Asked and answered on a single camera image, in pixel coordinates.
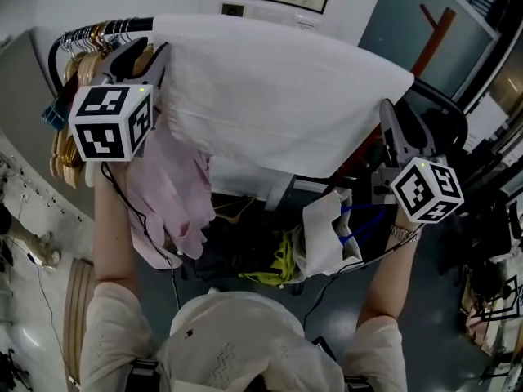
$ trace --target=pink garment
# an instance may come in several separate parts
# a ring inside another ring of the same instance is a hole
[[[127,174],[129,202],[147,216],[147,231],[157,247],[163,246],[167,233],[179,254],[193,259],[202,255],[206,238],[201,229],[216,216],[208,160],[196,148],[176,140],[168,130],[167,119],[159,116],[156,129],[145,141],[143,157],[134,158]],[[134,248],[155,269],[169,269],[134,212],[130,210],[129,216]],[[168,256],[174,267],[181,264],[178,257]]]

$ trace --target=white t-shirt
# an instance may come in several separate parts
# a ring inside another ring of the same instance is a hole
[[[136,358],[154,357],[150,327],[125,287],[102,283],[87,311],[80,364],[82,392],[116,391]],[[215,293],[185,304],[157,352],[176,391],[244,391],[258,375],[268,390],[345,390],[343,374],[363,376],[376,392],[406,391],[396,321],[371,319],[355,333],[342,366],[303,336],[282,305],[249,292]]]

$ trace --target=white floor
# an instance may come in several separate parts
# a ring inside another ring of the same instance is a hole
[[[57,269],[40,269],[43,290],[53,312],[53,323],[63,341],[65,293],[69,270],[74,257],[92,257],[92,222],[80,222],[76,215],[41,198],[35,191],[24,187],[24,182],[13,176],[4,188],[4,204],[13,216],[34,234],[51,231],[62,259]],[[30,383],[35,391],[66,391],[66,378],[62,355],[51,327],[51,313],[38,283],[38,268],[26,256],[25,245],[13,245],[15,265],[8,279],[14,295],[9,306],[12,327],[0,328],[0,351],[15,351],[16,363],[29,371]],[[19,385],[17,390],[25,390]]]

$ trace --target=white cloth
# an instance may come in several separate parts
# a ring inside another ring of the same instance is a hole
[[[172,44],[162,99],[178,139],[302,176],[330,177],[378,125],[380,102],[413,83],[370,52],[280,24],[162,15],[153,33]]]
[[[171,390],[243,391],[261,374],[269,390],[344,391],[342,369],[303,338],[294,316],[267,298],[247,292],[195,298],[172,326],[157,353]],[[99,285],[87,311],[82,392],[116,390],[126,365],[152,355],[137,298],[119,285]],[[366,377],[376,392],[406,390],[401,334],[392,318],[363,324],[344,363],[346,374]]]

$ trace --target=person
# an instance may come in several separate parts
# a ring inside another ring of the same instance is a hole
[[[111,165],[111,170],[125,193],[123,167]],[[398,238],[391,235],[387,248],[417,228],[401,210],[396,226],[408,232]],[[251,292],[211,293],[189,301],[155,354],[138,301],[127,207],[101,172],[95,183],[93,247],[99,284],[87,311],[80,363],[83,392],[341,392],[346,390],[344,375],[375,392],[407,390],[397,319],[407,295],[416,242],[381,260],[340,365],[304,338],[302,325],[281,304]],[[138,359],[153,360],[140,366]],[[134,375],[144,368],[153,368],[149,381],[154,387],[144,387],[143,378]]]

